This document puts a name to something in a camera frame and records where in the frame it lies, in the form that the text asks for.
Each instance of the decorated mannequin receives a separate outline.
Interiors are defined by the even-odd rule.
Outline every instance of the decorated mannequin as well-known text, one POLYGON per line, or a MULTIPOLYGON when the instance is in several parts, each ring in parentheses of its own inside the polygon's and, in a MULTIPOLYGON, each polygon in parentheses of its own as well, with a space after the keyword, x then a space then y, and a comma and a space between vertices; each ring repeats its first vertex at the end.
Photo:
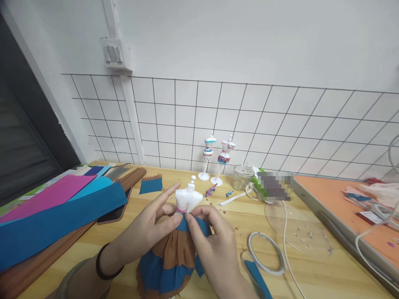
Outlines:
MULTIPOLYGON (((175 215, 190 213, 203 196, 195 190, 195 176, 186 189, 176 190, 175 215)), ((209 224, 197 218, 205 236, 212 234, 209 224)), ((142 299, 169 299, 179 294, 190 281, 195 270, 204 274, 201 262, 195 257, 195 246, 188 233, 186 219, 142 256, 137 267, 137 289, 142 299)))
POLYGON ((198 178, 207 181, 209 179, 209 174, 207 174, 207 167, 208 167, 208 162, 211 159, 213 155, 213 150, 212 147, 216 143, 216 138, 213 137, 213 132, 211 132, 211 135, 205 139, 205 150, 204 150, 204 159, 206 160, 205 166, 204 166, 204 171, 198 174, 198 178))
POLYGON ((219 178, 220 176, 220 171, 222 169, 222 165, 227 165, 230 161, 230 152, 232 149, 236 146, 234 143, 232 143, 232 138, 233 135, 230 135, 230 138, 227 141, 222 141, 222 152, 219 154, 217 157, 217 162, 220 164, 219 167, 219 172, 217 173, 217 177, 211 178, 211 183, 212 184, 217 184, 218 186, 221 186, 223 184, 223 181, 219 178))

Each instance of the glass jar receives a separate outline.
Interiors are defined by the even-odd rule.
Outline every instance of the glass jar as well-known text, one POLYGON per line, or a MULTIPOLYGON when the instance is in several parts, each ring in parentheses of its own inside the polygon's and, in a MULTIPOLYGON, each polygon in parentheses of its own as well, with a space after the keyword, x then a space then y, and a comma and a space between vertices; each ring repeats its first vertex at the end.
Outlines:
POLYGON ((233 187, 236 190, 245 190, 245 187, 254 177, 255 172, 252 168, 245 165, 234 166, 233 187))

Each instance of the magenta paper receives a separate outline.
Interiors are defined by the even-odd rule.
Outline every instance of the magenta paper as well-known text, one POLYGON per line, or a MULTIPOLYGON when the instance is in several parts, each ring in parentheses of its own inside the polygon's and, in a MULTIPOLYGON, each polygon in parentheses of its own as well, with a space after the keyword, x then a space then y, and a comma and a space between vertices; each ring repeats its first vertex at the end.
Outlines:
POLYGON ((19 207, 0 218, 0 223, 5 223, 25 218, 38 212, 47 210, 57 205, 66 203, 72 196, 95 179, 94 176, 75 176, 68 174, 50 187, 36 194, 19 207))

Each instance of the white stand base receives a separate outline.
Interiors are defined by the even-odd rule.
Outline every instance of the white stand base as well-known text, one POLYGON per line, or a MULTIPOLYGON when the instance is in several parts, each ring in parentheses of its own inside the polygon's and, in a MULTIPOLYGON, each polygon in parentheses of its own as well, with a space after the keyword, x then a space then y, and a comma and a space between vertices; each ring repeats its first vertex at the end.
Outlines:
POLYGON ((220 178, 218 178, 218 177, 211 178, 211 183, 213 185, 215 185, 217 183, 216 187, 219 187, 219 186, 223 185, 223 181, 220 178))
POLYGON ((198 178, 203 181, 207 181, 209 180, 209 174, 207 174, 206 172, 201 172, 198 174, 198 178))

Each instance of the black hair tie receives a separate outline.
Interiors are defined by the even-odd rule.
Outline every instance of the black hair tie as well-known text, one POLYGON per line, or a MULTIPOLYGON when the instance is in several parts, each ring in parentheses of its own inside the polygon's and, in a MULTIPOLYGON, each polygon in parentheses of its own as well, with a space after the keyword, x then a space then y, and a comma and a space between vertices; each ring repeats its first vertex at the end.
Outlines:
POLYGON ((115 277, 117 277, 117 276, 119 275, 119 273, 122 272, 123 268, 125 267, 125 266, 123 266, 121 269, 119 269, 118 272, 116 272, 116 273, 113 274, 113 275, 105 275, 105 274, 101 271, 101 268, 100 268, 101 253, 103 252, 103 250, 105 249, 105 247, 107 247, 108 245, 109 245, 109 243, 108 243, 108 244, 105 244, 105 245, 100 249, 100 252, 98 253, 97 259, 96 259, 96 271, 97 271, 97 275, 98 275, 99 278, 101 278, 102 280, 111 280, 111 279, 114 279, 115 277))

